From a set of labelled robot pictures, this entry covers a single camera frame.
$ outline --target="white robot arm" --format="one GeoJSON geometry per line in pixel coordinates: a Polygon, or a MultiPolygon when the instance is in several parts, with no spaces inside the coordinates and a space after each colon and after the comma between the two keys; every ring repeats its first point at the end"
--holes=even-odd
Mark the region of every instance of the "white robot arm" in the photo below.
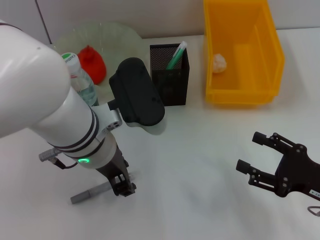
{"type": "Polygon", "coordinates": [[[106,176],[117,196],[134,193],[129,165],[110,131],[122,125],[118,108],[129,126],[148,128],[164,118],[143,62],[121,63],[110,79],[115,100],[91,108],[71,87],[65,61],[54,50],[1,21],[0,41],[0,138],[30,128],[53,147],[42,161],[64,153],[106,176]]]}

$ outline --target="black cable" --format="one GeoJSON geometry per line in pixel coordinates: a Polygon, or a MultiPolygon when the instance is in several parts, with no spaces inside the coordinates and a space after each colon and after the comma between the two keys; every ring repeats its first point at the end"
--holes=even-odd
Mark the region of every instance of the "black cable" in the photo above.
{"type": "Polygon", "coordinates": [[[315,213],[314,211],[312,211],[311,209],[320,209],[320,206],[309,206],[308,208],[308,211],[310,213],[312,213],[313,215],[317,216],[317,217],[320,217],[320,211],[315,213]]]}
{"type": "Polygon", "coordinates": [[[35,0],[35,5],[36,5],[36,8],[38,9],[38,12],[39,12],[39,15],[40,15],[42,24],[43,24],[43,26],[44,26],[44,30],[45,30],[46,36],[47,36],[47,38],[49,39],[49,43],[52,44],[51,38],[50,38],[49,33],[48,33],[47,26],[46,26],[45,21],[44,21],[44,17],[42,16],[42,13],[41,13],[41,11],[40,11],[40,7],[39,7],[39,4],[38,4],[38,0],[35,0]]]}
{"type": "Polygon", "coordinates": [[[75,162],[74,164],[70,165],[70,166],[66,166],[64,169],[71,169],[73,167],[75,167],[78,163],[75,162]]]}
{"type": "Polygon", "coordinates": [[[74,166],[76,166],[78,163],[76,162],[76,163],[74,163],[74,164],[72,164],[72,165],[70,165],[70,166],[66,166],[66,165],[64,165],[64,163],[63,162],[61,162],[57,157],[54,157],[54,158],[52,158],[52,159],[50,159],[49,160],[53,165],[56,165],[58,168],[60,168],[60,169],[71,169],[71,168],[73,168],[74,166]]]}

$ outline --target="green pen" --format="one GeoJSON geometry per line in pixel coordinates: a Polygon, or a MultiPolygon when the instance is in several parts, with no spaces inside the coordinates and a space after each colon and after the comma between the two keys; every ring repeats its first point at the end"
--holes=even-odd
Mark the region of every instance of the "green pen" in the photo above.
{"type": "Polygon", "coordinates": [[[187,43],[185,41],[182,41],[181,44],[176,49],[175,53],[172,56],[172,59],[166,66],[165,70],[171,70],[174,69],[175,65],[178,63],[179,59],[182,57],[182,54],[184,54],[184,50],[187,48],[187,43]]]}

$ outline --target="pen holder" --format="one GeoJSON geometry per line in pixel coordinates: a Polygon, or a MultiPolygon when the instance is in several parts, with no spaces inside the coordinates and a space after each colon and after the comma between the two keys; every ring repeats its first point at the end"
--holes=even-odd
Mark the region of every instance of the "pen holder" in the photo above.
{"type": "Polygon", "coordinates": [[[165,106],[186,105],[190,69],[187,49],[174,68],[166,70],[178,47],[179,44],[150,46],[151,79],[165,106]]]}

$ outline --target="red plastic bag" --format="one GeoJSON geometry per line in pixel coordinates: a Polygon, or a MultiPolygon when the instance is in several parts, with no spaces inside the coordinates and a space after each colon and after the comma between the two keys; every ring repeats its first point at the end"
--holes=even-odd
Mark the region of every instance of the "red plastic bag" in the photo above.
{"type": "Polygon", "coordinates": [[[107,68],[101,55],[91,46],[86,46],[78,54],[81,67],[91,77],[94,84],[101,83],[106,75],[107,68]]]}

